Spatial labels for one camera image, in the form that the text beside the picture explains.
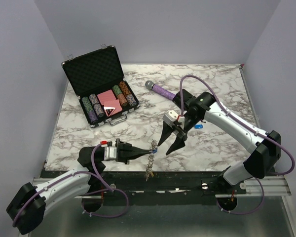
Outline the round metal key ring disc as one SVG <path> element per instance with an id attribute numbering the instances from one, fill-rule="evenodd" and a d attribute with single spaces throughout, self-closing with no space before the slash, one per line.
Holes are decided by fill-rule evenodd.
<path id="1" fill-rule="evenodd" d="M 158 149 L 157 141 L 156 140 L 152 140 L 151 141 L 151 147 L 150 147 L 150 149 L 153 150 L 155 148 Z M 150 177 L 153 177 L 154 176 L 153 171 L 152 171 L 152 167 L 153 167 L 154 155 L 155 154 L 151 153 L 148 156 L 148 163 L 147 163 L 147 166 L 146 166 L 146 173 L 145 173 L 146 182 L 149 180 Z"/>

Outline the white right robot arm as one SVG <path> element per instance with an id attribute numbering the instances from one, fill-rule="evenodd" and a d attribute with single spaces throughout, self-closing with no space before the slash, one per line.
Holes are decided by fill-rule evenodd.
<path id="1" fill-rule="evenodd" d="M 186 113 L 183 117 L 170 110 L 163 116 L 163 129 L 158 145 L 161 146 L 169 136 L 174 133 L 176 139 L 166 154 L 170 154 L 185 146 L 187 133 L 200 121 L 205 120 L 222 129 L 239 142 L 250 156 L 230 166 L 223 171 L 217 181 L 220 192 L 227 194 L 235 188 L 239 182 L 255 177 L 262 179 L 273 168 L 281 156 L 279 148 L 281 136 L 276 131 L 270 133 L 264 130 L 253 132 L 253 125 L 243 119 L 243 126 L 236 123 L 231 116 L 231 111 L 223 112 L 216 99 L 209 92 L 203 92 L 198 97 L 191 95 L 186 90 L 182 94 L 177 93 L 173 100 L 177 106 L 183 105 Z"/>

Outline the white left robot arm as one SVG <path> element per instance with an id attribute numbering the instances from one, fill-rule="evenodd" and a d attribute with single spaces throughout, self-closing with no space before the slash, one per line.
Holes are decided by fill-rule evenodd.
<path id="1" fill-rule="evenodd" d="M 44 216 L 65 200 L 116 191 L 101 176 L 106 168 L 103 162 L 128 164 L 151 152 L 151 149 L 141 149 L 119 139 L 114 143 L 102 141 L 95 147 L 82 148 L 75 168 L 36 186 L 28 182 L 19 189 L 6 209 L 13 221 L 12 226 L 25 235 L 38 227 Z"/>

